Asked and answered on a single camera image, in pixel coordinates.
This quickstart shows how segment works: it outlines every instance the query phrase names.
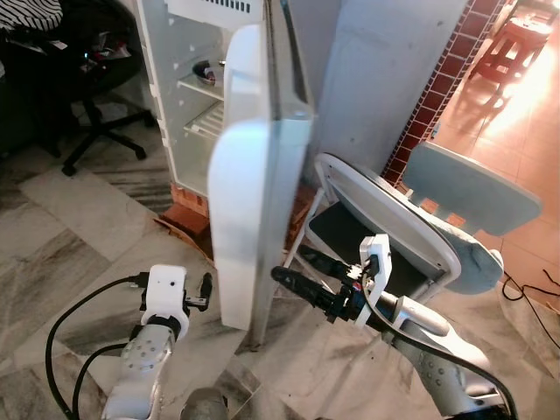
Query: black cable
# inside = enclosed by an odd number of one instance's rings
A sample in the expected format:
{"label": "black cable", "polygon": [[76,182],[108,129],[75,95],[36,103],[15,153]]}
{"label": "black cable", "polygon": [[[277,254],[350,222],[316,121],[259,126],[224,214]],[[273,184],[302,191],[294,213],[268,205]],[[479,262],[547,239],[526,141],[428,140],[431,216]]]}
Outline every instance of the black cable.
{"label": "black cable", "polygon": [[484,379],[486,379],[487,381],[491,382],[503,395],[503,397],[506,399],[507,402],[507,407],[509,410],[509,415],[511,416],[511,420],[518,420],[519,419],[519,415],[517,414],[517,408],[515,407],[515,401],[513,396],[511,395],[511,393],[509,392],[508,387],[506,387],[506,385],[504,385],[498,378],[496,378],[493,374],[491,374],[490,372],[487,372],[485,369],[483,369],[482,367],[479,367],[473,363],[471,363],[470,361],[461,359],[460,357],[448,353],[445,350],[442,350],[440,348],[437,348],[435,346],[433,346],[430,343],[427,343],[425,341],[422,341],[420,339],[417,339],[411,335],[409,335],[408,333],[398,330],[397,328],[395,328],[393,326],[393,324],[383,316],[383,314],[374,306],[372,306],[369,303],[369,296],[366,293],[366,288],[364,287],[363,284],[363,277],[360,280],[361,282],[361,290],[362,293],[364,295],[364,298],[366,299],[366,305],[369,307],[369,309],[371,310],[371,312],[373,314],[375,314],[375,316],[391,331],[391,333],[393,335],[395,335],[399,340],[419,349],[422,350],[424,352],[433,354],[437,357],[441,357],[442,359],[446,360],[446,361],[450,361],[451,363],[454,363],[456,365],[459,365],[465,369],[468,369],[472,372],[474,372],[475,374],[483,377]]}
{"label": "black cable", "polygon": [[46,339],[46,344],[45,344],[46,380],[48,382],[49,389],[51,390],[51,394],[52,394],[52,397],[54,398],[54,401],[58,404],[58,406],[62,410],[62,413],[64,414],[64,416],[68,420],[78,420],[78,419],[74,416],[74,413],[70,410],[70,407],[68,407],[68,404],[64,401],[64,398],[62,397],[62,394],[60,393],[59,387],[56,384],[56,380],[54,379],[54,372],[53,372],[54,334],[56,334],[56,331],[59,329],[60,324],[62,324],[66,318],[68,318],[74,311],[76,311],[78,308],[80,308],[82,305],[84,305],[89,300],[95,298],[100,293],[102,293],[102,292],[106,291],[107,289],[110,289],[114,286],[117,286],[118,284],[124,284],[124,283],[135,283],[135,284],[138,284],[140,287],[145,287],[145,283],[147,282],[147,276],[148,276],[148,273],[140,273],[138,276],[121,278],[120,280],[115,280],[114,282],[105,284],[101,288],[91,292],[89,295],[84,297],[80,302],[78,302],[77,304],[72,306],[69,310],[64,312],[60,316],[60,318],[58,318],[56,320],[56,322],[54,323],[54,325],[52,326],[51,331],[49,332],[49,336]]}
{"label": "black cable", "polygon": [[[549,272],[546,269],[543,269],[542,271],[544,271],[544,274],[546,274],[546,276],[549,278],[549,280],[554,283],[556,286],[560,287],[560,283],[555,282],[554,280],[552,280],[552,277],[550,277]],[[531,303],[531,300],[529,299],[529,297],[527,296],[527,294],[525,293],[525,289],[533,289],[534,291],[540,291],[541,293],[544,293],[545,295],[549,295],[549,296],[556,296],[558,298],[560,298],[560,293],[555,293],[553,291],[548,291],[545,289],[541,289],[540,287],[536,287],[536,286],[531,286],[530,284],[524,284],[523,286],[520,286],[507,272],[504,271],[504,274],[507,276],[506,281],[504,282],[504,284],[501,286],[501,294],[503,295],[503,297],[507,300],[509,300],[510,302],[516,302],[518,300],[521,300],[523,298],[525,298],[525,300],[527,301],[528,305],[531,307],[531,309],[533,310],[533,313],[536,316],[536,320],[539,321],[539,324],[541,325],[542,329],[544,330],[544,332],[546,333],[546,335],[549,337],[550,341],[552,341],[552,344],[554,344],[559,350],[560,350],[560,345],[558,344],[557,341],[554,340],[554,338],[552,337],[552,335],[550,335],[549,330],[546,328],[546,326],[544,326],[543,320],[541,319],[541,317],[539,316],[539,314],[536,312],[535,307],[533,306],[533,304]],[[519,295],[518,297],[510,297],[508,296],[508,294],[506,293],[506,286],[508,285],[509,282],[512,282],[513,284],[515,284],[515,287],[517,288],[517,290],[521,293],[521,295]]]}
{"label": "black cable", "polygon": [[80,390],[81,384],[84,382],[84,378],[86,377],[86,373],[88,372],[89,365],[95,360],[97,356],[100,354],[110,352],[111,350],[118,350],[120,348],[125,348],[128,343],[122,344],[113,344],[111,346],[105,346],[94,352],[91,356],[89,356],[84,363],[84,366],[81,367],[80,373],[78,374],[78,379],[76,379],[76,385],[73,387],[73,394],[72,394],[72,412],[74,417],[77,420],[80,420]]}

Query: refrigerator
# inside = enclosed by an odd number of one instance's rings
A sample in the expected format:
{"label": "refrigerator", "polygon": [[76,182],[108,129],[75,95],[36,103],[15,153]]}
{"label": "refrigerator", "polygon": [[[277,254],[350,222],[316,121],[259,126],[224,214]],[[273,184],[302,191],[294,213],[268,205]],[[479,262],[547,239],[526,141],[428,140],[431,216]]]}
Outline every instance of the refrigerator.
{"label": "refrigerator", "polygon": [[137,0],[136,17],[172,182],[208,199],[222,322],[257,346],[314,117],[290,2]]}

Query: terracotta floor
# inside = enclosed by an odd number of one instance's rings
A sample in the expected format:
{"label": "terracotta floor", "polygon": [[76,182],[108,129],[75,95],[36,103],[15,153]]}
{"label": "terracotta floor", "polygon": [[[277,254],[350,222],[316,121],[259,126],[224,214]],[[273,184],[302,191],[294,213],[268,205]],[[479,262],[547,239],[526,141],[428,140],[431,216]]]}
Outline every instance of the terracotta floor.
{"label": "terracotta floor", "polygon": [[[543,273],[560,282],[560,31],[556,27],[541,55],[506,99],[479,75],[465,81],[441,119],[434,143],[477,160],[542,200],[541,216],[503,237],[479,233],[499,249],[506,271],[520,284],[560,293]],[[560,310],[560,298],[529,293]]]}

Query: wooden stool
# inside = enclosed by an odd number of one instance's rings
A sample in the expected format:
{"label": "wooden stool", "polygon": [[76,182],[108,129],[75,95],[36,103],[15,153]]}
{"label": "wooden stool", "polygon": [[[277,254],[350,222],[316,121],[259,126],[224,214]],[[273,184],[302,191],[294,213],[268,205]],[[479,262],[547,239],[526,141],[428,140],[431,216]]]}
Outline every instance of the wooden stool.
{"label": "wooden stool", "polygon": [[[523,75],[533,64],[551,32],[552,29],[546,24],[524,22],[518,18],[511,19],[498,32],[493,43],[472,69],[468,79],[472,79],[478,73],[490,81],[500,83],[498,92],[501,93],[503,85]],[[513,58],[508,57],[508,53],[516,45],[518,45],[517,53]],[[500,49],[494,53],[498,46],[501,46]],[[523,63],[529,57],[530,62],[524,66]],[[501,71],[500,67],[505,67],[505,71]]]}

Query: chair wheel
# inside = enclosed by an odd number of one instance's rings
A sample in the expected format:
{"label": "chair wheel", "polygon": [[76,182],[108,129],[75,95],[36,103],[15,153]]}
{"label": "chair wheel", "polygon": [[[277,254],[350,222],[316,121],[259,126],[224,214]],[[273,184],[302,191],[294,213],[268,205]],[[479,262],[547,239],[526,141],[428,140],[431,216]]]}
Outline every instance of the chair wheel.
{"label": "chair wheel", "polygon": [[153,117],[152,114],[147,114],[144,118],[143,118],[143,125],[146,127],[155,127],[158,124],[158,122],[156,121],[156,119]]}
{"label": "chair wheel", "polygon": [[146,152],[144,150],[136,150],[136,159],[138,160],[144,160],[146,159]]}
{"label": "chair wheel", "polygon": [[67,177],[72,177],[76,173],[76,168],[73,166],[62,166],[62,173],[64,173]]}

